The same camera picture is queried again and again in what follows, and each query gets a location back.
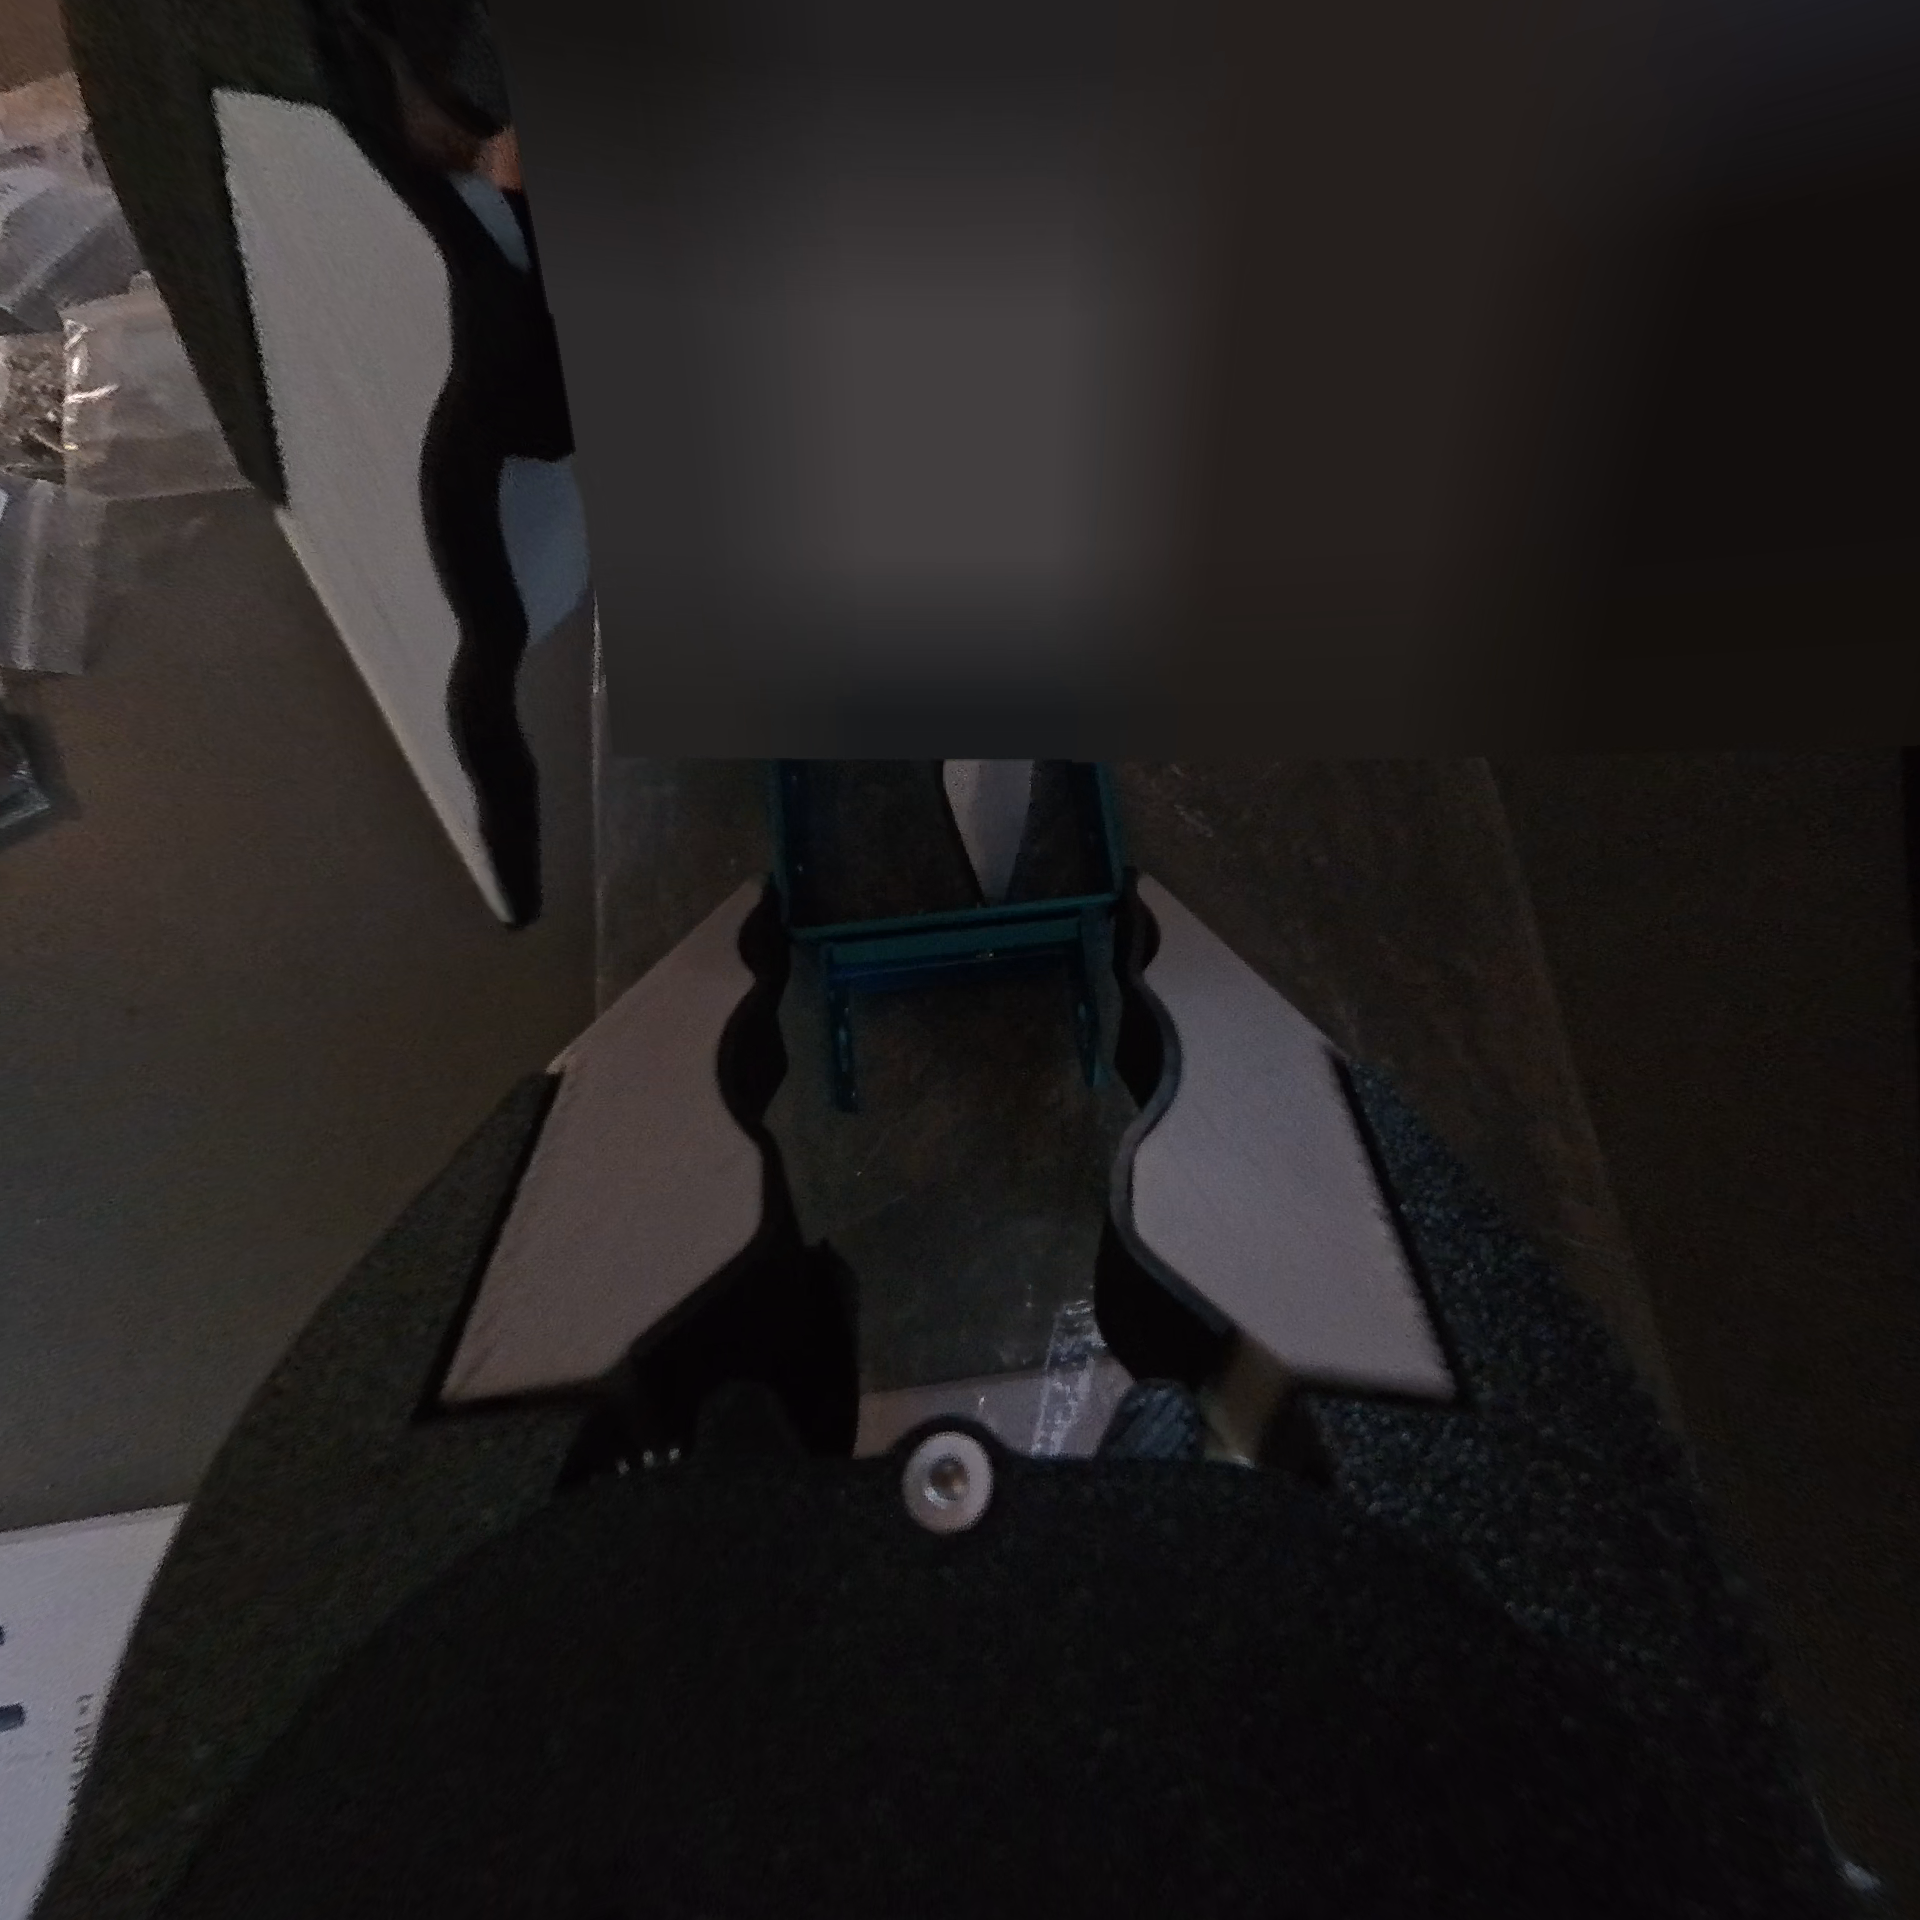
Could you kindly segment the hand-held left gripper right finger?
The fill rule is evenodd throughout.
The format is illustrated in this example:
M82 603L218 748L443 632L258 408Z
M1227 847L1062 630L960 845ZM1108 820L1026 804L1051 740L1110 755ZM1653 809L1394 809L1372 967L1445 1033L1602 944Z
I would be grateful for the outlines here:
M1102 1335L1180 1384L1235 1464L1313 1454L1313 1397L1448 1407L1459 1387L1337 1046L1164 883L1116 918Z

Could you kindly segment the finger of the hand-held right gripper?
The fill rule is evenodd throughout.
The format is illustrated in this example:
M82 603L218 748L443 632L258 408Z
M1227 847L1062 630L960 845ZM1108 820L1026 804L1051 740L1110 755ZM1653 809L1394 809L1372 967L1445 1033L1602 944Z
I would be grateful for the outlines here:
M278 528L491 915L541 911L525 651L587 599L571 456L489 368L534 297L504 191L434 180L434 233L333 113L218 87L234 238L278 455Z
M945 758L948 813L984 901L1012 889L1036 784L1033 758Z

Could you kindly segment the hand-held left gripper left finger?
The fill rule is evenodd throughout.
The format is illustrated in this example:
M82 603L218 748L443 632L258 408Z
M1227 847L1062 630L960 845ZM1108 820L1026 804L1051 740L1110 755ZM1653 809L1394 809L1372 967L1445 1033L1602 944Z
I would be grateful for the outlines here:
M702 1304L790 1211L781 897L741 883L569 1043L453 1337L438 1405L550 1401Z

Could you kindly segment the blue metal bracket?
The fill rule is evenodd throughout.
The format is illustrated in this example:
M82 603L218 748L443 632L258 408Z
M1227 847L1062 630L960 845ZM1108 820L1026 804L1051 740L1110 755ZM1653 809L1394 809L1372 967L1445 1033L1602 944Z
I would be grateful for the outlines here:
M1108 1078L1096 965L1124 875L1114 771L1097 758L1036 764L1010 895L984 901L940 761L771 761L785 928L818 959L841 1113L858 1111L858 995L1051 965L1068 980L1080 1065L1093 1087Z

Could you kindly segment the grey desk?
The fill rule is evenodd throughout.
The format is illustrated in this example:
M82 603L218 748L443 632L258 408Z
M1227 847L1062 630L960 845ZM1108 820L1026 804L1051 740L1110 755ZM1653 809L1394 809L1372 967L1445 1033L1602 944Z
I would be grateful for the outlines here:
M525 676L556 892L491 920L251 494L113 510L82 815L4 851L4 1524L188 1500L521 1073L764 861L736 761ZM1902 758L1489 764L1683 1429L1841 1849L1915 1916L1915 1043Z

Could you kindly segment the clear plastic bag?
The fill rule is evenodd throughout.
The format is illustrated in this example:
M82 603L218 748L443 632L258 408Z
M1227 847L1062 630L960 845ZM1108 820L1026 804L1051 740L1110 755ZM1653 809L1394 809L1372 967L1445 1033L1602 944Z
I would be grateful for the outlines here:
M1681 1427L1490 766L1136 758L1116 787L1133 863L1392 1081ZM833 1103L810 950L790 956L780 1022L769 1123L805 1239L850 1267L861 1384L1041 1365L1056 1309L1091 1294L1136 1111L1088 1086L1065 973L856 998L856 1113Z

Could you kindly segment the white instruction manual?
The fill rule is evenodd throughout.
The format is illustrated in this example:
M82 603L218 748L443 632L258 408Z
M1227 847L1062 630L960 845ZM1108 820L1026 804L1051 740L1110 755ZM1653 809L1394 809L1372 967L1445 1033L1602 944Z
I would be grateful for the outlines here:
M977 1424L1032 1455L1091 1455L1129 1375L1096 1337L1038 1372L861 1397L856 1455L883 1455L925 1424ZM190 1503L25 1526L3 1541L3 1916L32 1916L89 1773L134 1621Z

